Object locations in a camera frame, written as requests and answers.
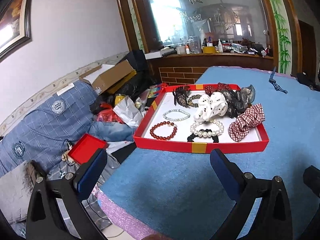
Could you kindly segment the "red plastic bag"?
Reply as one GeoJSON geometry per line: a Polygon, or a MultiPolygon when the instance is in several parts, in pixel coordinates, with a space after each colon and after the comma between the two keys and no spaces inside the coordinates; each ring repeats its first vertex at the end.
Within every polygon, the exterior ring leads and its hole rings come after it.
{"type": "Polygon", "coordinates": [[[113,108],[108,103],[101,103],[100,105],[101,111],[97,115],[97,121],[103,122],[118,122],[123,124],[123,120],[113,111],[113,108]]]}

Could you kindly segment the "white flat box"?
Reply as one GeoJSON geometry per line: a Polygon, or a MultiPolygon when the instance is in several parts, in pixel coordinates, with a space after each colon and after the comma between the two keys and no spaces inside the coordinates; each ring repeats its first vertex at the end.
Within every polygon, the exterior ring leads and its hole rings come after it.
{"type": "Polygon", "coordinates": [[[166,49],[166,50],[159,50],[156,52],[151,52],[151,53],[146,53],[145,54],[145,59],[146,60],[151,60],[151,59],[158,59],[164,56],[168,56],[171,54],[176,53],[175,49],[166,49]]]}

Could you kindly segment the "red white plaid scrunchie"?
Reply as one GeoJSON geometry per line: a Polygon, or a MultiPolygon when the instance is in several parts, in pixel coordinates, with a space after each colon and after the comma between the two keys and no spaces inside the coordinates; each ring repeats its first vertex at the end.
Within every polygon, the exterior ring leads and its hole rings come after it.
{"type": "Polygon", "coordinates": [[[264,121],[265,113],[262,104],[252,105],[230,124],[228,134],[233,141],[239,142],[249,134],[252,128],[259,126],[264,121]]]}

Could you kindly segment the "white crumpled paper bag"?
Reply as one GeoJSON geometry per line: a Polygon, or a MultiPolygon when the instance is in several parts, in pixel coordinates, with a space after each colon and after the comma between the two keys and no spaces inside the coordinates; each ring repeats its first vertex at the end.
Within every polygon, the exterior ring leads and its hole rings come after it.
{"type": "Polygon", "coordinates": [[[113,109],[117,116],[123,120],[127,126],[136,128],[140,125],[143,120],[143,115],[135,107],[134,102],[130,97],[126,96],[123,98],[113,109]]]}

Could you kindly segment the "red polka dot scrunchie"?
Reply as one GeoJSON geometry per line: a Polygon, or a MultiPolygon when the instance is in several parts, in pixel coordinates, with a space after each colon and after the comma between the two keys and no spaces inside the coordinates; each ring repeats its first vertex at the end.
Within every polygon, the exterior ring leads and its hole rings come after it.
{"type": "Polygon", "coordinates": [[[230,90],[231,87],[229,86],[229,84],[225,84],[225,83],[218,83],[215,85],[206,85],[204,87],[204,91],[208,96],[211,96],[214,92],[220,92],[222,90],[230,90]]]}

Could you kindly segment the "colourful game box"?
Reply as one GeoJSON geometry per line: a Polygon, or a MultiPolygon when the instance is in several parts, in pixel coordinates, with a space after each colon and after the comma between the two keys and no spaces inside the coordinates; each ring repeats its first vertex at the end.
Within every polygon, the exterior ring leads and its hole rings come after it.
{"type": "Polygon", "coordinates": [[[148,99],[150,98],[156,98],[159,93],[162,91],[163,88],[167,87],[168,85],[166,83],[160,83],[158,85],[153,85],[149,88],[149,94],[148,99]]]}

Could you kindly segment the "brown cardboard box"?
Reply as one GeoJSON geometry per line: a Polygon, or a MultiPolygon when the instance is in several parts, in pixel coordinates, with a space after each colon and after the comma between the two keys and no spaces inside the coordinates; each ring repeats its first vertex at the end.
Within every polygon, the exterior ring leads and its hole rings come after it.
{"type": "Polygon", "coordinates": [[[116,65],[99,65],[80,75],[79,80],[91,85],[93,90],[100,95],[134,71],[131,64],[124,60],[116,65]]]}

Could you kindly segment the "black plastic hair claw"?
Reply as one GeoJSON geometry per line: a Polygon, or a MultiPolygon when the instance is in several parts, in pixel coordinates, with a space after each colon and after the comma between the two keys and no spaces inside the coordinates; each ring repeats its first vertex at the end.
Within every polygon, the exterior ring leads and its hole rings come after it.
{"type": "Polygon", "coordinates": [[[190,87],[189,86],[180,86],[177,87],[173,92],[174,96],[174,105],[179,104],[182,107],[188,107],[188,96],[190,93],[190,87]]]}

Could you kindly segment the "framed wall picture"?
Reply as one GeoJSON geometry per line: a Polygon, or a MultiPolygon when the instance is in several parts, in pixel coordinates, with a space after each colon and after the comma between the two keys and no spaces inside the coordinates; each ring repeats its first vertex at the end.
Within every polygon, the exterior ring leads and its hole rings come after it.
{"type": "Polygon", "coordinates": [[[1,11],[1,60],[31,39],[31,0],[11,0],[1,11]]]}

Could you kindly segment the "dark grey organza scrunchie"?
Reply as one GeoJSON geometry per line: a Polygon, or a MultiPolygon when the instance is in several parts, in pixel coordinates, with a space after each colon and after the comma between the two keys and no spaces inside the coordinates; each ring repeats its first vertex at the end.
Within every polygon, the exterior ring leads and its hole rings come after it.
{"type": "Polygon", "coordinates": [[[255,100],[255,88],[252,85],[243,87],[240,90],[222,90],[221,93],[228,105],[226,115],[230,118],[236,118],[244,113],[248,107],[252,106],[255,100]]]}

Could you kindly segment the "blue denim jeans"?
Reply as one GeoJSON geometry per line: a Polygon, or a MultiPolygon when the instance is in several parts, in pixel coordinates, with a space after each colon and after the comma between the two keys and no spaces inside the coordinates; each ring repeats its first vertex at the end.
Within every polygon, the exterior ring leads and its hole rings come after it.
{"type": "Polygon", "coordinates": [[[107,142],[133,141],[135,130],[118,122],[94,121],[88,134],[107,142]]]}

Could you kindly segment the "white cherry print scrunchie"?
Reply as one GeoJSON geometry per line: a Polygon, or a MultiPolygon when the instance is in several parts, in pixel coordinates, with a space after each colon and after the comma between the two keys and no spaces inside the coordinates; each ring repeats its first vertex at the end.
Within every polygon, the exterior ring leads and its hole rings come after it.
{"type": "Polygon", "coordinates": [[[211,120],[214,116],[224,116],[228,109],[228,103],[224,95],[214,92],[211,96],[204,94],[198,100],[198,108],[194,115],[196,122],[211,120]]]}

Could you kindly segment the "grey cushion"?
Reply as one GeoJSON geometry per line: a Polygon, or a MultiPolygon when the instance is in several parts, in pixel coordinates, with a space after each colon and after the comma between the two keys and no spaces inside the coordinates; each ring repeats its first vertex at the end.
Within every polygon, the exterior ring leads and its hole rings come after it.
{"type": "Polygon", "coordinates": [[[9,224],[26,220],[33,187],[27,161],[1,177],[1,212],[9,224]]]}

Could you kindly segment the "red tray box white inside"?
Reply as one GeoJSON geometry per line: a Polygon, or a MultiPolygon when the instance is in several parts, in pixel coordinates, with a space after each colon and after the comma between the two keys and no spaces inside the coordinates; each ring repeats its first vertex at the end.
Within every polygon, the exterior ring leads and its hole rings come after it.
{"type": "Polygon", "coordinates": [[[229,136],[228,128],[238,116],[216,115],[209,121],[196,122],[198,100],[206,94],[206,85],[188,86],[188,107],[174,105],[172,92],[180,86],[162,89],[133,136],[139,148],[184,153],[210,153],[216,148],[223,153],[247,153],[262,152],[266,148],[270,140],[263,123],[235,142],[229,136]]]}

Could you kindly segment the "black clothing pile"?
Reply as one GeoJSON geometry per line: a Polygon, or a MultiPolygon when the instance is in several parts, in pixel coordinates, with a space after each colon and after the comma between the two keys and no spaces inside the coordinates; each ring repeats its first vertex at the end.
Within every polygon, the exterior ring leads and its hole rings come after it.
{"type": "Polygon", "coordinates": [[[311,81],[305,73],[297,73],[297,81],[309,87],[311,90],[320,91],[319,85],[317,85],[314,81],[311,81]]]}

